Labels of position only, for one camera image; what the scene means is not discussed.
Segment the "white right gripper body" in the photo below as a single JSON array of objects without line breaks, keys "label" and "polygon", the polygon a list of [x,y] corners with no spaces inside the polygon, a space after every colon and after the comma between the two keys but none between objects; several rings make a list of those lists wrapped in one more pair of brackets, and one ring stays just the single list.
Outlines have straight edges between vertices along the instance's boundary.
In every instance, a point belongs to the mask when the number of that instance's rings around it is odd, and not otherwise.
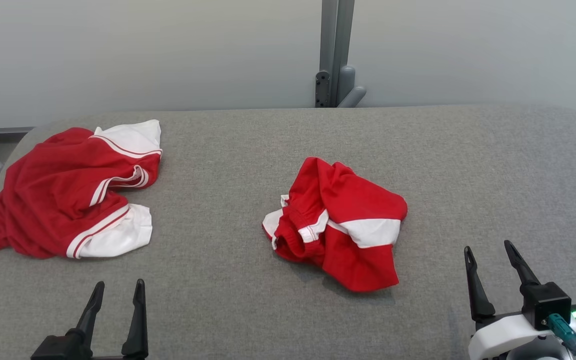
[{"label": "white right gripper body", "polygon": [[471,360],[557,360],[553,335],[535,330],[522,315],[507,316],[476,330],[468,345]]}]

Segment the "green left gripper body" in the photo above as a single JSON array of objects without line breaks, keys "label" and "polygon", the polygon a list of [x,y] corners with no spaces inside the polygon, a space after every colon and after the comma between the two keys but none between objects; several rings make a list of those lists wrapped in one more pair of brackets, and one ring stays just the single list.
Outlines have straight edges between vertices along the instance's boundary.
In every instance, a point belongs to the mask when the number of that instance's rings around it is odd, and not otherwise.
[{"label": "green left gripper body", "polygon": [[80,336],[48,336],[30,356],[32,360],[146,360],[148,357],[144,351],[96,357],[90,341]]}]

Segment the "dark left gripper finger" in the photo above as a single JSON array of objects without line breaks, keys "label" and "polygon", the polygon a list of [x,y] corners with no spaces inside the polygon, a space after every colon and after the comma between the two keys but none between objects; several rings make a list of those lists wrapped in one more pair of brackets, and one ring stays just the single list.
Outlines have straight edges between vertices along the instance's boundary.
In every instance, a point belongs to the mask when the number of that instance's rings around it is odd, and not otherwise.
[{"label": "dark left gripper finger", "polygon": [[148,358],[146,284],[142,279],[138,279],[135,284],[132,303],[134,310],[121,355],[122,358]]},{"label": "dark left gripper finger", "polygon": [[105,282],[98,281],[87,301],[87,305],[84,307],[80,319],[78,319],[77,325],[66,332],[67,336],[73,335],[82,346],[91,345],[96,317],[101,310],[104,293]]}]

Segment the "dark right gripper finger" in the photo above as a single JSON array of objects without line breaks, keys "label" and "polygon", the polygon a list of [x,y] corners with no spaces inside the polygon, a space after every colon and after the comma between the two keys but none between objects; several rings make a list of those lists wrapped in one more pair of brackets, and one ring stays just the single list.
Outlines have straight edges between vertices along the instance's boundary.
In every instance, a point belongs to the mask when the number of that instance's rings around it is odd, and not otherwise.
[{"label": "dark right gripper finger", "polygon": [[509,259],[510,265],[515,269],[519,276],[522,287],[526,286],[539,286],[541,282],[533,273],[526,260],[522,257],[521,253],[517,250],[515,245],[510,240],[504,241],[504,248]]},{"label": "dark right gripper finger", "polygon": [[482,281],[478,276],[478,264],[470,246],[464,248],[464,262],[471,319],[473,319],[474,322],[484,322],[493,319],[496,310],[489,301]]}]

